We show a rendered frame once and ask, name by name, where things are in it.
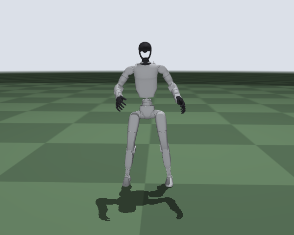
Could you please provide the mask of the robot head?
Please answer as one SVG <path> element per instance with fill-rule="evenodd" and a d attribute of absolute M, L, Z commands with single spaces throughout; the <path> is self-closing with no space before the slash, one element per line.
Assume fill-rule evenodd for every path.
<path fill-rule="evenodd" d="M 143 58 L 141 56 L 141 53 L 140 53 L 141 51 L 143 51 L 144 53 L 146 53 L 147 51 L 150 51 L 149 57 Z M 150 43 L 148 43 L 148 42 L 140 43 L 140 45 L 139 45 L 139 55 L 140 55 L 140 57 L 142 59 L 142 62 L 143 62 L 142 64 L 140 63 L 141 65 L 149 65 L 149 64 L 151 64 L 151 63 L 148 63 L 149 58 L 151 56 L 151 45 L 150 45 Z"/>

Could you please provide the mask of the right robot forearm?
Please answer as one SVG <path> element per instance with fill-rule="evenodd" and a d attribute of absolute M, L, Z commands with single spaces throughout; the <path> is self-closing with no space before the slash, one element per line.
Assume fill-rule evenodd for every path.
<path fill-rule="evenodd" d="M 115 99 L 120 95 L 123 97 L 121 89 L 118 88 L 118 84 L 114 87 L 114 95 Z"/>

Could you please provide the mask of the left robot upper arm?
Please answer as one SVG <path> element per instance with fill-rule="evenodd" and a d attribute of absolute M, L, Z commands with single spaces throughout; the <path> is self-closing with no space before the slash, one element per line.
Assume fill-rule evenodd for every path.
<path fill-rule="evenodd" d="M 157 68 L 158 68 L 158 72 L 160 74 L 163 74 L 162 77 L 164 78 L 164 80 L 169 85 L 168 86 L 169 91 L 172 92 L 172 89 L 175 88 L 175 85 L 174 85 L 174 82 L 172 80 L 172 77 L 171 77 L 170 73 L 168 72 L 168 70 L 166 69 L 165 66 L 157 65 Z"/>

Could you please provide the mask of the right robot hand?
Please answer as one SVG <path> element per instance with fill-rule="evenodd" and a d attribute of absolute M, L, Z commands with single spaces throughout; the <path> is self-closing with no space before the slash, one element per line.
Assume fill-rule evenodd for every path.
<path fill-rule="evenodd" d="M 122 110 L 122 108 L 120 107 L 120 105 L 122 106 L 122 104 L 124 104 L 126 106 L 126 104 L 123 102 L 123 100 L 126 100 L 126 98 L 122 97 L 121 95 L 118 96 L 116 98 L 116 109 L 120 112 L 120 110 L 118 109 L 118 107 Z M 122 103 L 122 104 L 121 104 Z M 122 106 L 123 107 L 123 106 Z M 124 107 L 123 107 L 124 108 Z"/>

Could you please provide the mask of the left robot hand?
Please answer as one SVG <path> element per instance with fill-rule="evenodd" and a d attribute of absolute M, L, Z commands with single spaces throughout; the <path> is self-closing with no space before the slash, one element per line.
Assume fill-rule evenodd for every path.
<path fill-rule="evenodd" d="M 186 109 L 186 108 L 185 108 L 185 102 L 183 101 L 183 99 L 182 99 L 180 96 L 177 96 L 176 99 L 177 99 L 177 104 L 178 104 L 178 105 L 181 105 L 181 107 L 182 107 L 182 108 L 181 108 L 181 110 L 182 110 L 182 111 L 181 111 L 182 114 L 185 113 L 185 109 Z"/>

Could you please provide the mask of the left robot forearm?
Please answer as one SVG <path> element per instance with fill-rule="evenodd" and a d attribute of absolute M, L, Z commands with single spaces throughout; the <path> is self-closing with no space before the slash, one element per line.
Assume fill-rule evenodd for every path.
<path fill-rule="evenodd" d="M 181 97 L 181 95 L 179 93 L 179 89 L 178 89 L 177 85 L 175 83 L 174 83 L 174 85 L 175 85 L 175 88 L 172 89 L 171 93 L 172 93 L 172 95 L 173 95 L 173 97 L 175 99 L 175 102 L 177 103 L 176 97 L 177 96 L 180 96 Z"/>

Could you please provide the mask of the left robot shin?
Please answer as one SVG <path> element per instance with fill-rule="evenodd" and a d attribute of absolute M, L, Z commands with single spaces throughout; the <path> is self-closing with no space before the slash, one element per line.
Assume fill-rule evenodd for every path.
<path fill-rule="evenodd" d="M 163 149 L 162 153 L 163 157 L 163 163 L 167 171 L 167 177 L 170 175 L 171 176 L 171 155 L 170 155 L 170 149 Z"/>

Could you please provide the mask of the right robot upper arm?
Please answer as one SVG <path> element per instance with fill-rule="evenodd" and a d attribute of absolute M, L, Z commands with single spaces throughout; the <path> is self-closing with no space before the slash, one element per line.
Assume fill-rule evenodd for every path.
<path fill-rule="evenodd" d="M 119 78 L 118 81 L 118 88 L 121 89 L 121 91 L 123 91 L 123 85 L 126 83 L 126 81 L 128 80 L 128 75 L 132 75 L 134 73 L 134 67 L 135 66 L 130 66 L 127 67 L 124 72 L 122 73 L 121 77 Z"/>

